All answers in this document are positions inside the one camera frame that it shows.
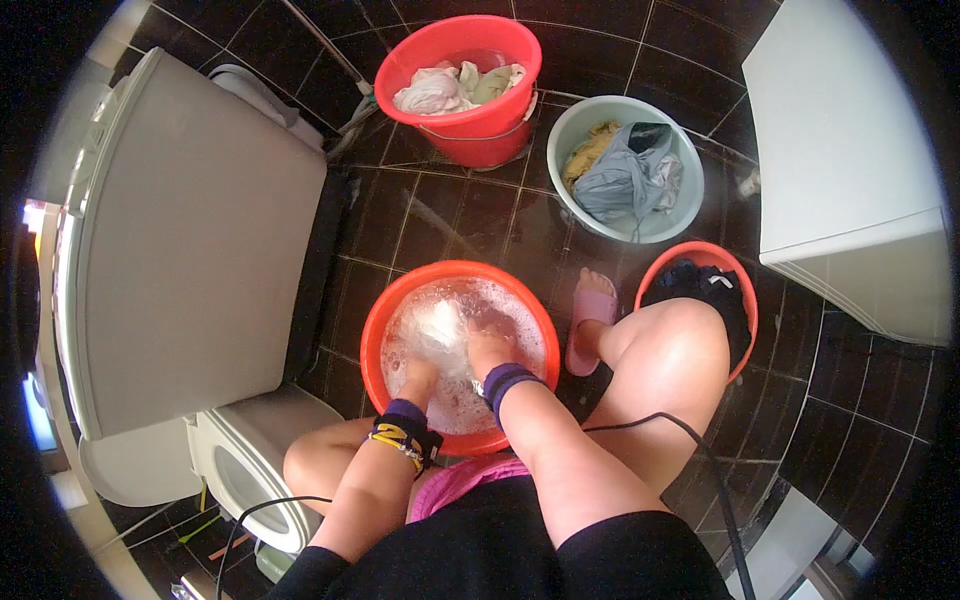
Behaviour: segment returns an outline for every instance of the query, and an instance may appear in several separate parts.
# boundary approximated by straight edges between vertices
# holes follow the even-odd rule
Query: dark clothes
[[[727,287],[724,279],[732,287]],[[664,267],[653,284],[640,298],[640,306],[649,306],[671,298],[693,298],[706,302],[720,313],[730,343],[730,370],[736,367],[750,347],[753,336],[747,326],[743,308],[743,292],[735,271],[722,272],[716,267],[698,268],[687,258]]]
[[[730,598],[678,517],[606,519],[554,551],[529,476],[478,486],[405,525],[351,566],[307,547],[267,596],[314,598]]]

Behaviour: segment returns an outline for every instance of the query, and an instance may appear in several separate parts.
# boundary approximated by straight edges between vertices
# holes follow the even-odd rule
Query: hand
[[[469,341],[467,345],[473,374],[482,383],[494,367],[514,362],[516,343],[513,338],[498,331],[495,327],[481,327],[475,321],[467,323]]]
[[[423,411],[430,402],[440,371],[432,362],[419,356],[407,357],[407,380],[400,388],[398,397],[410,400]]]

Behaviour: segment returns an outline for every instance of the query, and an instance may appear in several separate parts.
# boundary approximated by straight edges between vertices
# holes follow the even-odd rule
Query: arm
[[[470,360],[478,377],[486,379],[513,355],[513,342],[502,335],[471,331]],[[612,516],[667,511],[645,483],[580,429],[543,384],[524,381],[510,388],[500,404],[500,422],[534,477],[555,547]]]
[[[424,360],[407,361],[407,381],[398,397],[426,412],[437,382],[437,368]],[[406,520],[413,461],[391,445],[366,440],[357,450],[333,495],[324,522],[309,545],[336,552],[350,563]]]

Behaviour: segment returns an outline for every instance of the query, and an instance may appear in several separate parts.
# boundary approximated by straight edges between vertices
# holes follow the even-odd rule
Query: bucket handle
[[[506,137],[507,135],[510,135],[511,133],[513,133],[513,132],[515,132],[516,130],[520,129],[520,127],[521,127],[524,123],[526,123],[526,122],[527,122],[527,121],[524,119],[524,120],[520,121],[519,123],[517,123],[517,124],[516,124],[516,127],[514,127],[514,128],[511,129],[511,130],[509,130],[508,132],[506,132],[506,133],[501,133],[500,135],[494,135],[493,137],[446,137],[445,135],[440,135],[439,133],[430,131],[430,130],[427,129],[424,125],[420,125],[420,128],[421,128],[422,130],[424,130],[425,132],[429,133],[430,135],[436,135],[436,136],[439,137],[440,139],[445,139],[445,140],[451,141],[451,142],[487,142],[487,141],[490,141],[490,140],[492,140],[492,139],[499,139],[499,138],[501,138],[501,137]]]

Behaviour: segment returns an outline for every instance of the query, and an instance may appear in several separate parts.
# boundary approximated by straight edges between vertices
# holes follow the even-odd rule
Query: laundry
[[[460,68],[444,60],[435,67],[418,69],[410,86],[394,96],[394,106],[427,116],[463,112],[499,98],[524,75],[526,69],[516,63],[481,76],[477,65],[469,60],[464,60]]]
[[[743,291],[736,271],[722,272],[714,266],[697,267],[683,258],[664,268],[653,285],[643,293],[640,306],[649,306],[672,298],[694,298],[706,302],[720,313],[730,343],[730,370],[740,363],[753,336],[743,308]]]
[[[564,167],[564,187],[573,194],[573,184],[590,170],[596,159],[610,146],[610,140],[623,124],[616,121],[604,121],[590,128],[590,138],[573,151],[573,156]]]
[[[673,138],[670,126],[629,123],[616,130],[604,143],[605,138],[601,136],[609,135],[611,123],[590,130],[591,139],[587,144],[593,142],[593,145],[589,154],[582,150],[574,153],[570,162],[576,163],[574,168],[568,163],[564,169],[564,185],[570,176],[573,199],[601,223],[633,215],[639,227],[639,222],[651,212],[669,214],[676,205],[683,175],[683,165],[670,152]],[[583,162],[601,146],[600,156],[574,180],[576,173],[583,169]],[[579,159],[580,154],[584,155],[583,160]]]

